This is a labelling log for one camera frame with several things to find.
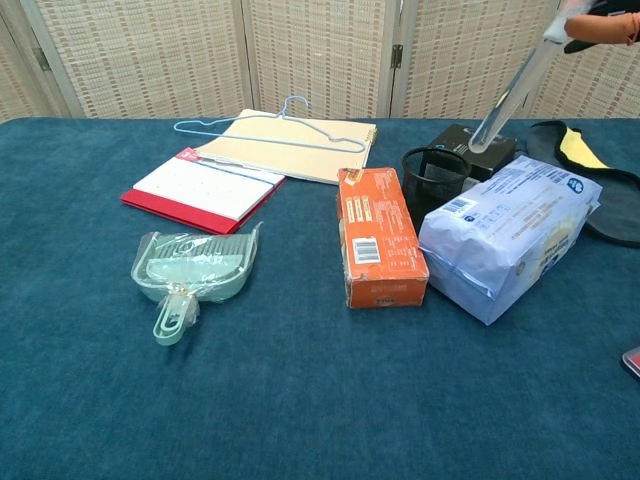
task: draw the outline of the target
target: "clear plastic tube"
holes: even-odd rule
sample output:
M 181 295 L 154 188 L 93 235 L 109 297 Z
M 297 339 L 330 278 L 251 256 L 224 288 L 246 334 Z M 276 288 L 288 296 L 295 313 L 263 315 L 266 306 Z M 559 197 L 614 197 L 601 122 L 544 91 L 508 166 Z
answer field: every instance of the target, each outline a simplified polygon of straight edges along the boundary
M 544 32 L 540 45 L 531 52 L 496 105 L 469 140 L 469 150 L 473 153 L 482 153 L 491 145 L 504 124 L 546 73 L 562 45 L 568 40 L 564 30 L 567 19 L 587 13 L 593 3 L 595 3 L 593 0 L 565 0 L 555 19 Z

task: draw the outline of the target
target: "dustpan handle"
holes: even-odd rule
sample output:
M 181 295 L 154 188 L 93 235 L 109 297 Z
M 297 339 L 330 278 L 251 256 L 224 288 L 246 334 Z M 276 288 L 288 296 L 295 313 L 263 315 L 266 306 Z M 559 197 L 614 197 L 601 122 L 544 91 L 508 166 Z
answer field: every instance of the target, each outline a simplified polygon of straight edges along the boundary
M 162 304 L 160 315 L 153 327 L 153 336 L 160 345 L 177 343 L 184 330 L 195 322 L 198 300 L 193 295 L 172 293 Z

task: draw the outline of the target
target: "dustpan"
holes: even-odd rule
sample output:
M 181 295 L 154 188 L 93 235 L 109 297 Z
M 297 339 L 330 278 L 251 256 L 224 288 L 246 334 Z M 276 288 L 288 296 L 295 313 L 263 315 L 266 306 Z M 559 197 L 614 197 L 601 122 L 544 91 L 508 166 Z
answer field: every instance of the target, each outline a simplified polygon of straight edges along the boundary
M 160 306 L 153 335 L 177 343 L 199 313 L 199 302 L 221 303 L 244 286 L 258 249 L 260 224 L 235 235 L 163 234 L 142 237 L 131 277 Z

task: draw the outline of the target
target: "black box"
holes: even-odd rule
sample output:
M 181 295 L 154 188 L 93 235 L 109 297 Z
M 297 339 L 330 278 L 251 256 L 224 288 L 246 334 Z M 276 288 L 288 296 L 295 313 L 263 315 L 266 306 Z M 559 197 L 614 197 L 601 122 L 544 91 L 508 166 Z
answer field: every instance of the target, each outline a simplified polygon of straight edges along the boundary
M 470 127 L 454 123 L 431 142 L 429 147 L 451 150 L 461 155 L 471 163 L 470 176 L 484 182 L 513 160 L 517 140 L 498 135 L 483 153 L 473 153 L 469 150 L 469 140 L 474 132 Z

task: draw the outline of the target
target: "white notepad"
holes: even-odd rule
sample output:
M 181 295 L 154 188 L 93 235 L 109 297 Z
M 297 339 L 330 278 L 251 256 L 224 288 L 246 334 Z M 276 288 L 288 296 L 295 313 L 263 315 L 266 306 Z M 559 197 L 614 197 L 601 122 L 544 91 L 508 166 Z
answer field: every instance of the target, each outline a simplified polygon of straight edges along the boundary
M 242 111 L 239 117 L 255 114 L 269 115 L 265 112 L 246 109 Z M 366 148 L 363 152 L 350 153 L 218 137 L 196 148 L 196 151 L 200 157 L 204 158 L 267 170 L 289 177 L 336 185 L 340 169 L 361 169 L 366 166 L 371 145 L 376 138 L 377 129 L 375 124 L 346 120 L 307 121 L 334 137 L 361 141 Z M 301 123 L 285 120 L 282 117 L 238 119 L 227 128 L 225 134 L 354 148 L 353 143 L 343 142 L 342 144 L 336 144 L 314 129 Z
M 172 158 L 134 189 L 233 220 L 242 219 L 283 180 L 282 175 L 213 162 Z

